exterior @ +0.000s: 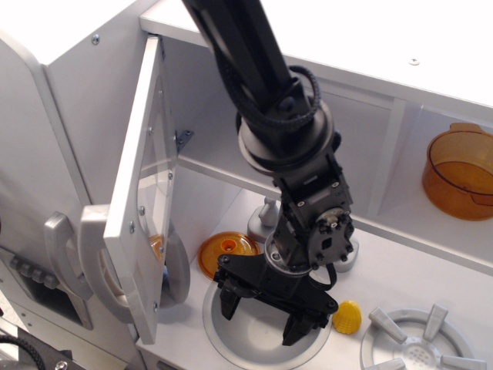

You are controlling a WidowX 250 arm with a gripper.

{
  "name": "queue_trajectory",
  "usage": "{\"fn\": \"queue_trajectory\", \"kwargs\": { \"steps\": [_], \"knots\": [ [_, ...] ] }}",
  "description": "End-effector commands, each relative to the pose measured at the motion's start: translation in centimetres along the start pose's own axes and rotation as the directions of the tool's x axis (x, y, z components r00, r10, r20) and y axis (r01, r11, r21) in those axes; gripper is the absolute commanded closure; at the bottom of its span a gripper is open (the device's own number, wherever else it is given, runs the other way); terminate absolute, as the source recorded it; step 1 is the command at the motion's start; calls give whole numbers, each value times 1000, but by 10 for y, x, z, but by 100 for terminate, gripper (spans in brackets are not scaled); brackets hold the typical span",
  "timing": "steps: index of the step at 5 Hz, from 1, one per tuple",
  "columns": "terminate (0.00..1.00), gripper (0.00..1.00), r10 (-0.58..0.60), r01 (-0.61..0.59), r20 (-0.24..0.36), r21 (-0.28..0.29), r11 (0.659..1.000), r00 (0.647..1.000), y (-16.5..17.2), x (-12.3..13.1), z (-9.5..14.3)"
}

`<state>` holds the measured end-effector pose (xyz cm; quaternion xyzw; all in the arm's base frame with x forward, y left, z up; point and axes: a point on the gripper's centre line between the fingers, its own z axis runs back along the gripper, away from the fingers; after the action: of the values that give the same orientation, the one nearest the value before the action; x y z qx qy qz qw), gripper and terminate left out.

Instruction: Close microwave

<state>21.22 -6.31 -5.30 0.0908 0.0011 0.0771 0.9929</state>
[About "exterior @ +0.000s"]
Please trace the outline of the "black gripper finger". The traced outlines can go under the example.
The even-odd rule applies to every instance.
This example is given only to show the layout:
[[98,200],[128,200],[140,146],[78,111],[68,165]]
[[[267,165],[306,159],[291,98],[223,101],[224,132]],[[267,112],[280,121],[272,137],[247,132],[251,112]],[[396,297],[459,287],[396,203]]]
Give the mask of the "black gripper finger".
[[290,314],[283,330],[283,346],[295,345],[300,339],[318,328],[318,323],[305,314]]
[[231,320],[236,312],[242,296],[237,288],[223,286],[220,292],[220,306],[222,316],[226,320]]

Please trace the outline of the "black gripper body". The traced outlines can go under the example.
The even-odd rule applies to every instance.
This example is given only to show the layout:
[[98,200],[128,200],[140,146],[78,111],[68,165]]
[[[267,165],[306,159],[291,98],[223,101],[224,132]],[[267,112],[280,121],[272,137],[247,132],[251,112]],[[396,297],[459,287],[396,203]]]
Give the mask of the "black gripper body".
[[281,274],[262,255],[223,254],[218,258],[217,287],[237,288],[243,298],[254,298],[288,314],[312,317],[318,327],[325,327],[337,312],[338,303],[311,277]]

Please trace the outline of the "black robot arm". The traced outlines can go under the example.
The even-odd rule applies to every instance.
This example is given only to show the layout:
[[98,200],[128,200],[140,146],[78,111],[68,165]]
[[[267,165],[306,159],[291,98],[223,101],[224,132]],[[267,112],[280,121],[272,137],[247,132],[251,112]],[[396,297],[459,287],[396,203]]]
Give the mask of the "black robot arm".
[[340,134],[314,74],[288,66],[258,1],[188,1],[237,109],[240,152],[281,192],[274,232],[257,256],[223,254],[214,279],[231,319],[242,298],[288,315],[283,344],[323,328],[338,305],[334,265],[354,248],[349,187],[335,153]]

